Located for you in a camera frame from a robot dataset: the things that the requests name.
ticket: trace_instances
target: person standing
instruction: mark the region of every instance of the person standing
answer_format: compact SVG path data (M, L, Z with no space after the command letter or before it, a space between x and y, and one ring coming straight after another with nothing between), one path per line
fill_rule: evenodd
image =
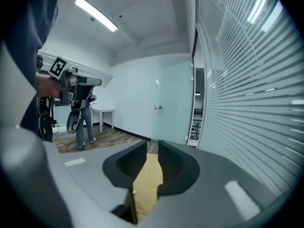
M91 90L88 98L86 99L86 106L81 109L81 118L79 120L79 125L76 130L76 140L77 140L79 149L85 146L84 121L86 123L87 136L88 136L89 142L93 143L96 140L96 138L93 137L91 105L90 105L90 102L95 101L96 99L97 99L97 97L95 95L93 95L93 91Z

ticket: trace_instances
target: ceiling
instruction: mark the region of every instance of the ceiling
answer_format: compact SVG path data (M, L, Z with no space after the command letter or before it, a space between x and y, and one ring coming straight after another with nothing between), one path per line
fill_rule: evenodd
M51 35L86 48L94 45L106 50L113 58L112 65L134 57L164 54L166 46L168 53L190 50L178 48L178 44L188 41L185 0L87 0L115 22L115 32L99 21L91 21L75 1L58 1L58 18Z

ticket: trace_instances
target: person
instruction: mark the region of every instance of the person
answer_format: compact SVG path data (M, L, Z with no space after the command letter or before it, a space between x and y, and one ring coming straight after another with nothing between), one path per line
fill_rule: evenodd
M81 109L81 118L79 120L79 126L76 130L76 140L78 148L82 148L85 145L84 142L84 121L86 123L87 137L90 143L95 142L96 138L93 137L92 118L91 118L91 105L90 102L95 101L97 97L90 91L88 98L86 99L86 106Z
M18 114L1 111L0 124L17 124L38 134L36 97L60 98L58 82L50 76L36 73L37 52L46 42L56 21L58 0L27 0L6 29L0 47L0 81L11 91L1 97L13 95L10 104L22 102ZM22 87L14 87L11 79Z

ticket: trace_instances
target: door handle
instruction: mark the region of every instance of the door handle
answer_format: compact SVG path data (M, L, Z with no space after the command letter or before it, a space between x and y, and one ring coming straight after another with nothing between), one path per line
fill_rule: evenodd
M162 108L163 108L163 107L162 107L161 105L155 105L155 106L154 106L154 109L155 109L155 110L157 110L157 109L162 109Z

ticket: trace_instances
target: white table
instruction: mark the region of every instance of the white table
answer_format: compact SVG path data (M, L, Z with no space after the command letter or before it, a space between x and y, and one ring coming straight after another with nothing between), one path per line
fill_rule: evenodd
M114 109L108 109L108 108L102 108L102 107L92 107L92 111L91 111L92 126L93 126L93 112L99 113L99 126L100 126L101 133L103 132L103 124L104 124L103 113L112 112L112 129L114 129L114 116L115 116Z

